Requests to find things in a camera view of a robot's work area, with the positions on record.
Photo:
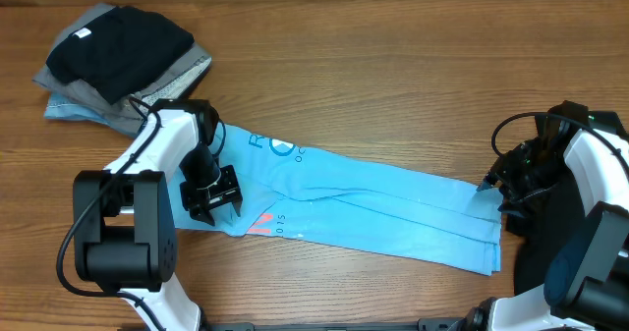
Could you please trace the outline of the light blue printed t-shirt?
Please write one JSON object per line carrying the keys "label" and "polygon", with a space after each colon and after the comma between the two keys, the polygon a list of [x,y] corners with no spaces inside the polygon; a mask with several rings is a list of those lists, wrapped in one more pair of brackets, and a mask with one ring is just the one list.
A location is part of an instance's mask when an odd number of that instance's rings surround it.
{"label": "light blue printed t-shirt", "polygon": [[234,167],[240,209],[215,209],[208,225],[181,203],[181,173],[168,186],[180,229],[232,237],[302,240],[436,262],[491,275],[501,268],[496,190],[227,126],[212,149]]}

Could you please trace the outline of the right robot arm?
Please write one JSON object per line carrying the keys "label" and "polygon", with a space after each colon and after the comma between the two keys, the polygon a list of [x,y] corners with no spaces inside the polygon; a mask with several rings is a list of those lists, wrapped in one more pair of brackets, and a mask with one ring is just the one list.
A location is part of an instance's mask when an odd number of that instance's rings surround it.
{"label": "right robot arm", "polygon": [[511,298],[489,298],[440,330],[628,327],[628,133],[612,111],[564,101],[534,112],[537,135],[498,153],[478,186],[498,189],[524,238]]}

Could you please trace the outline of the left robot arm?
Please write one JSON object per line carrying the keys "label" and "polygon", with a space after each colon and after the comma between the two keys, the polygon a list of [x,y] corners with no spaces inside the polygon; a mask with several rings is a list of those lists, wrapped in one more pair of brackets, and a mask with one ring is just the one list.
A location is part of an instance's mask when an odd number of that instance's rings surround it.
{"label": "left robot arm", "polygon": [[220,166],[212,151],[224,124],[203,99],[133,100],[145,126],[132,145],[100,171],[82,171],[73,183],[74,223],[60,246],[57,277],[75,295],[64,274],[67,249],[78,276],[97,285],[92,298],[119,298],[149,330],[206,330],[200,306],[178,280],[177,235],[168,184],[176,172],[183,208],[212,226],[213,210],[238,211],[243,201],[232,166]]}

